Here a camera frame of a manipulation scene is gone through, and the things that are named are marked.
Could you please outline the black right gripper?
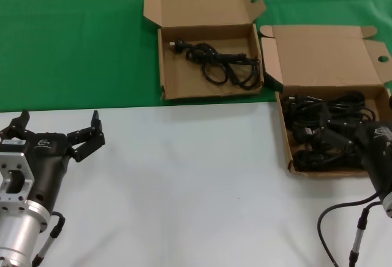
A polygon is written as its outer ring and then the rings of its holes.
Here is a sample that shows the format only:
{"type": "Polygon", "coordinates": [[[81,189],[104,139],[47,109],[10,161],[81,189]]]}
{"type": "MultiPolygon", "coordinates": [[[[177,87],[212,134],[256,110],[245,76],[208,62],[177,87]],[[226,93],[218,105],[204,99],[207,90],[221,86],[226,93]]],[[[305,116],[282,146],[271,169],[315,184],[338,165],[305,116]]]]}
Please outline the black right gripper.
{"type": "Polygon", "coordinates": [[[355,143],[361,164],[379,194],[380,201],[383,201],[391,193],[391,123],[367,122],[356,129],[356,119],[333,118],[329,108],[322,106],[319,125],[317,140],[321,148],[348,153],[354,150],[355,143]],[[356,129],[353,141],[337,133],[347,129],[356,129]]]}

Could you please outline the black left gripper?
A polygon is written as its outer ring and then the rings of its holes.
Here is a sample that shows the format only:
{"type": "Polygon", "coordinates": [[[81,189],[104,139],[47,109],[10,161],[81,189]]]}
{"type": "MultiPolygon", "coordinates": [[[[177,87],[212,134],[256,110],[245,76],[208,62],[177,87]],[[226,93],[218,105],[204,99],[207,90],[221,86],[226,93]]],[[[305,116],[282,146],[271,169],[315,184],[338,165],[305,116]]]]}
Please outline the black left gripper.
{"type": "Polygon", "coordinates": [[[1,200],[26,200],[53,212],[70,158],[81,162],[105,145],[99,112],[91,125],[68,133],[32,133],[26,130],[30,115],[19,117],[1,130],[1,200]]]}

